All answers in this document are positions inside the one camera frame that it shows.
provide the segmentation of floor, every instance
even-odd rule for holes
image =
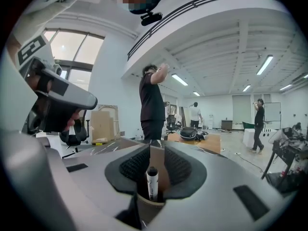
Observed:
[[[262,176],[261,170],[265,170],[272,153],[271,148],[264,148],[262,154],[252,153],[249,151],[243,143],[243,131],[233,131],[232,133],[228,132],[214,132],[209,131],[210,133],[215,133],[220,135],[220,145],[221,145],[221,154],[225,157],[231,159],[236,162],[243,168],[247,169],[252,174],[257,177]],[[269,172],[281,172],[285,169],[286,164],[280,159],[277,158],[274,164],[272,164],[269,168]]]

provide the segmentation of cardboard box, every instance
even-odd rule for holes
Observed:
[[[113,119],[111,119],[108,111],[92,111],[92,141],[99,141],[103,138],[106,138],[107,141],[115,139]]]

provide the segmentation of white table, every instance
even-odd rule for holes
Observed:
[[[265,129],[262,130],[259,138],[262,142],[262,144],[266,148],[272,148],[272,144],[269,143],[269,139],[276,133],[276,130],[272,129]],[[254,146],[254,135],[255,135],[255,129],[254,128],[246,128],[244,132],[243,137],[243,144],[246,145],[246,147],[252,148]]]

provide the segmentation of hand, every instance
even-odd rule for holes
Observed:
[[[30,76],[26,79],[26,82],[28,83],[28,85],[30,86],[30,88],[32,90],[36,90],[37,89],[39,78],[40,78],[39,75],[35,75],[34,72],[31,72]],[[50,80],[48,82],[48,84],[47,84],[47,91],[50,91],[51,86],[52,86],[52,81]],[[43,99],[38,99],[36,104],[39,107],[38,109],[41,110],[41,111],[43,111],[45,109],[45,107],[46,107],[46,102]],[[80,110],[77,109],[75,111],[75,113],[72,114],[72,117],[67,121],[67,126],[65,127],[64,131],[69,130],[69,127],[73,126],[75,124],[74,120],[79,119],[79,112],[80,112]]]
[[[167,69],[170,68],[170,66],[169,66],[168,64],[161,64],[159,68],[165,68],[165,67],[166,67]]]

